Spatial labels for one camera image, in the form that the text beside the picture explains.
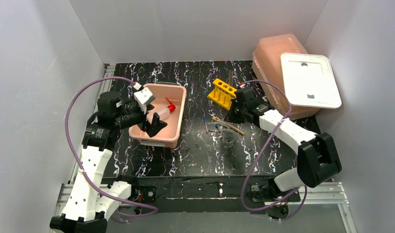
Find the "red bottle nozzle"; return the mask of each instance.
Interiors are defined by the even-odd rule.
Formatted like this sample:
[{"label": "red bottle nozzle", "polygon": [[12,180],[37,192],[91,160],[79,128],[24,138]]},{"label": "red bottle nozzle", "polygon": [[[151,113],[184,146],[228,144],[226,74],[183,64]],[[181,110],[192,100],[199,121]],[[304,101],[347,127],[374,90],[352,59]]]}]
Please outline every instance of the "red bottle nozzle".
[{"label": "red bottle nozzle", "polygon": [[167,108],[169,109],[170,112],[173,112],[176,109],[176,106],[166,97],[167,101],[170,103]]}]

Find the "black marbled tabletop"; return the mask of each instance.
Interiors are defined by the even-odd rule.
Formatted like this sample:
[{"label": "black marbled tabletop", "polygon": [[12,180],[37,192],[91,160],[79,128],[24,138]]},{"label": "black marbled tabletop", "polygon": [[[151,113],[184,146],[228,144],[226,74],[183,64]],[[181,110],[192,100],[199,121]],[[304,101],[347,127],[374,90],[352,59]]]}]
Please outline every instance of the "black marbled tabletop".
[{"label": "black marbled tabletop", "polygon": [[[224,118],[227,111],[207,98],[212,82],[228,80],[234,71],[233,85],[256,79],[252,61],[164,62],[117,64],[115,76],[123,76],[141,84],[171,82],[187,90],[180,138],[174,149],[140,145],[122,133],[114,155],[107,164],[104,177],[120,174],[142,176],[232,176],[245,175],[265,143],[269,132],[250,123],[235,125],[245,132],[238,135],[234,146],[222,149],[216,133],[206,133],[204,117]],[[131,95],[128,82],[114,81],[111,90]],[[260,85],[253,86],[257,96],[264,96]],[[314,117],[297,120],[300,126],[319,133]],[[296,166],[296,154],[274,137],[256,164],[255,175],[274,175]]]}]

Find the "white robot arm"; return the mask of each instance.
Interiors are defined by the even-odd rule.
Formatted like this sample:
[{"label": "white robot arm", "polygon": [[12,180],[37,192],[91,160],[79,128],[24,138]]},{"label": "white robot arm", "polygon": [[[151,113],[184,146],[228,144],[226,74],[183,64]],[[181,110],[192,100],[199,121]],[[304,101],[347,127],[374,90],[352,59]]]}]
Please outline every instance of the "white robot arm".
[{"label": "white robot arm", "polygon": [[[87,122],[83,138],[81,162],[88,178],[95,186],[100,186],[104,169],[113,154],[120,130],[139,125],[150,137],[167,126],[155,114],[152,123],[146,120],[150,104],[155,96],[148,88],[134,85],[133,98],[122,98],[117,92],[105,92],[97,101],[99,111]],[[127,200],[136,193],[131,178],[120,177],[109,187],[108,194]],[[83,171],[77,173],[74,186],[66,206],[60,216],[52,217],[50,228],[58,233],[105,233],[107,221],[117,210],[120,201],[101,197],[97,201],[97,191],[87,182]]]},{"label": "white robot arm", "polygon": [[248,121],[269,132],[282,121],[275,136],[298,155],[297,167],[269,179],[268,185],[263,186],[264,189],[260,192],[264,197],[273,200],[284,192],[303,185],[314,188],[341,172],[342,165],[333,138],[329,134],[317,134],[303,129],[289,119],[282,120],[283,116],[271,105],[256,100],[249,87],[237,90],[235,95],[225,121]]}]

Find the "white lid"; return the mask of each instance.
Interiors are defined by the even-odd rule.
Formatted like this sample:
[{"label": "white lid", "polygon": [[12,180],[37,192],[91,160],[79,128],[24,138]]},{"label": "white lid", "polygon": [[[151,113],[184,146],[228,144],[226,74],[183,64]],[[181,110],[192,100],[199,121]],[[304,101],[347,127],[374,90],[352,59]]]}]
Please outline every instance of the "white lid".
[{"label": "white lid", "polygon": [[327,57],[286,52],[280,59],[285,94],[291,105],[319,108],[341,106],[342,100]]}]

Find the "white enclosure panel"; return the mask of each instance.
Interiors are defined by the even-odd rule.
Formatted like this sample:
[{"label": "white enclosure panel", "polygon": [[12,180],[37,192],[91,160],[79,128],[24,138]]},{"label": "white enclosure panel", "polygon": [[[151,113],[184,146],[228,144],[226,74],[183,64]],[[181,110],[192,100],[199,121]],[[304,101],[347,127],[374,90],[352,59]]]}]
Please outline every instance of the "white enclosure panel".
[{"label": "white enclosure panel", "polygon": [[[103,64],[66,0],[0,0],[0,232],[45,233],[73,157],[74,94]],[[77,101],[79,147],[98,86]]]},{"label": "white enclosure panel", "polygon": [[358,232],[395,232],[395,0],[329,0],[305,48],[327,56],[343,105],[321,110]]},{"label": "white enclosure panel", "polygon": [[70,0],[104,63],[250,60],[259,39],[306,41],[327,0]]}]

